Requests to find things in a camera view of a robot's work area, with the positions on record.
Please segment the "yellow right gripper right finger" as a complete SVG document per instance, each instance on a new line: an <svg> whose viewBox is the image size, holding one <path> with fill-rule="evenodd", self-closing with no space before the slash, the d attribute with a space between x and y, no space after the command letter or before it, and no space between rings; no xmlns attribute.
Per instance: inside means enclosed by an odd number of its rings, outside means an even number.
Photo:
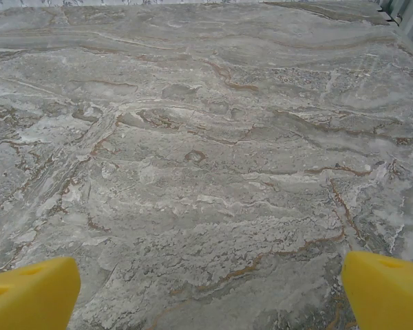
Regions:
<svg viewBox="0 0 413 330"><path fill-rule="evenodd" d="M341 279L360 329L413 329L413 262L351 251Z"/></svg>

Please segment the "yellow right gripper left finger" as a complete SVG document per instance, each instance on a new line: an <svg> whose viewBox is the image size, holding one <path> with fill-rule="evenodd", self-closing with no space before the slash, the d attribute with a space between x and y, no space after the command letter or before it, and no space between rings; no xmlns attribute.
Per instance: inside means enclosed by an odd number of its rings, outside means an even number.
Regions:
<svg viewBox="0 0 413 330"><path fill-rule="evenodd" d="M0 273L0 329L66 329L80 288L72 257Z"/></svg>

